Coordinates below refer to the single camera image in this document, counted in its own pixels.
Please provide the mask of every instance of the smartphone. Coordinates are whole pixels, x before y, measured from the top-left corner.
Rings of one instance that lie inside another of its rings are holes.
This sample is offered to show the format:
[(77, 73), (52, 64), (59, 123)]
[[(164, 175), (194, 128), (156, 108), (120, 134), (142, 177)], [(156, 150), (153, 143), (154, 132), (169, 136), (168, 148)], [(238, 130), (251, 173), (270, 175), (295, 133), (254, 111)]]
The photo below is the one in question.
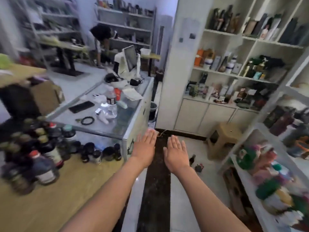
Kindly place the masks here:
[(93, 107), (94, 105), (95, 105), (94, 103), (92, 103), (92, 102), (90, 102), (90, 101), (86, 101), (86, 102), (84, 102), (84, 103), (81, 103), (81, 104), (78, 104), (78, 105), (75, 105), (75, 106), (70, 107), (69, 110), (70, 110), (72, 113), (76, 114), (76, 113), (79, 113), (79, 112), (81, 112), (81, 111), (83, 111), (83, 110), (86, 110), (86, 109), (88, 109), (88, 108), (91, 108), (91, 107)]

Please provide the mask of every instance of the trash can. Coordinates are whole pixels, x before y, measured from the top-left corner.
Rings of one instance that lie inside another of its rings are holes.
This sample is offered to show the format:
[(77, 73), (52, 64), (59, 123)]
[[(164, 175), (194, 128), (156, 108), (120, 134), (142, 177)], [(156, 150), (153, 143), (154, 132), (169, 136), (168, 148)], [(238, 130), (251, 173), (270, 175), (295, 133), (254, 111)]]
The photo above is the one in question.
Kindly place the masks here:
[(150, 113), (149, 113), (149, 121), (155, 119), (155, 112), (156, 112), (157, 108), (158, 108), (158, 106), (154, 102), (151, 102)]

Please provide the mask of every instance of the brown stool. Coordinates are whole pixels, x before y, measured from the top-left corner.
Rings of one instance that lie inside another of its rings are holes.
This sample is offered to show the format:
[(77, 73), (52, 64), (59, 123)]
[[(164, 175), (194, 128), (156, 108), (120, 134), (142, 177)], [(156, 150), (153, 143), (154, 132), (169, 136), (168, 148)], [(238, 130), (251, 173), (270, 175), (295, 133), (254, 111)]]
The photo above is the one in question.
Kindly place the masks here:
[(217, 124), (210, 132), (210, 138), (207, 138), (209, 146), (208, 159), (224, 159), (241, 136), (242, 132), (236, 124), (226, 124), (224, 122)]

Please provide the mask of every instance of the poster on wall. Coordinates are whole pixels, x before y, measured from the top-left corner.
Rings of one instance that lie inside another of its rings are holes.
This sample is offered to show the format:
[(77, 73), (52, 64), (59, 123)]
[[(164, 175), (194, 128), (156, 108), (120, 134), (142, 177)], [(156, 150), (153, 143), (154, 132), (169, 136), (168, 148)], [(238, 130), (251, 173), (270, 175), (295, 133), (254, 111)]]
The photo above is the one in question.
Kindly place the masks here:
[(178, 36), (177, 48), (193, 50), (200, 25), (201, 23), (196, 19), (184, 18)]

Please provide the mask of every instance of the black bracelet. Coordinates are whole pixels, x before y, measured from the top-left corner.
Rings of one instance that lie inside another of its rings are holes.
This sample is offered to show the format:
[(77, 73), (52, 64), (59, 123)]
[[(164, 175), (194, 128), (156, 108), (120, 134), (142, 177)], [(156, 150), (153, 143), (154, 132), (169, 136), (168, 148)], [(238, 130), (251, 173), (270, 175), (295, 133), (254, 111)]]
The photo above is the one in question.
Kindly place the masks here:
[[(91, 119), (91, 122), (90, 122), (90, 123), (85, 123), (84, 121), (85, 121), (86, 119)], [(94, 122), (95, 122), (95, 119), (94, 119), (92, 116), (87, 116), (87, 117), (83, 118), (83, 119), (80, 121), (80, 123), (81, 123), (82, 125), (91, 125), (91, 124), (93, 124)]]

